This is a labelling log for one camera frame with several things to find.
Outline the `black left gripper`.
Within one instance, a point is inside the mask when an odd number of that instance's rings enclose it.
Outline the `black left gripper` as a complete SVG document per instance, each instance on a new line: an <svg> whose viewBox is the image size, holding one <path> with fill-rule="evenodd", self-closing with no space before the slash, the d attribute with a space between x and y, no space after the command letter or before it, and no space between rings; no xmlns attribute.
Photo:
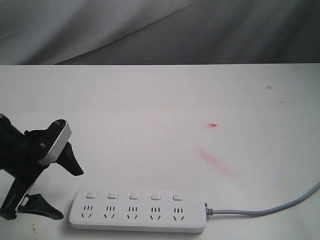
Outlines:
<svg viewBox="0 0 320 240"><path fill-rule="evenodd" d="M8 131L0 133L0 169L14 177L0 207L0 216L6 220L14 220L17 213L24 213L62 220L64 215L51 206L41 194L29 194L34 182L46 169L30 159L29 150L30 138L27 135ZM57 163L73 176L84 174L69 142L57 158Z"/></svg>

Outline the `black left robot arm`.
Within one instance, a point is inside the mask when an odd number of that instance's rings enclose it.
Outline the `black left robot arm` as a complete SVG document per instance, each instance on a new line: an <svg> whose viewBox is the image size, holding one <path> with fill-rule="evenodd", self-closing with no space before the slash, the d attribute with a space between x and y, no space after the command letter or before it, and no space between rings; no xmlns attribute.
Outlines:
<svg viewBox="0 0 320 240"><path fill-rule="evenodd" d="M74 176L83 175L69 143L68 122L55 120L47 129L20 132L9 118L0 115L0 168L14 181L0 208L0 216L14 220L17 213L61 220L64 215L41 194L30 195L35 181L51 164L58 164Z"/></svg>

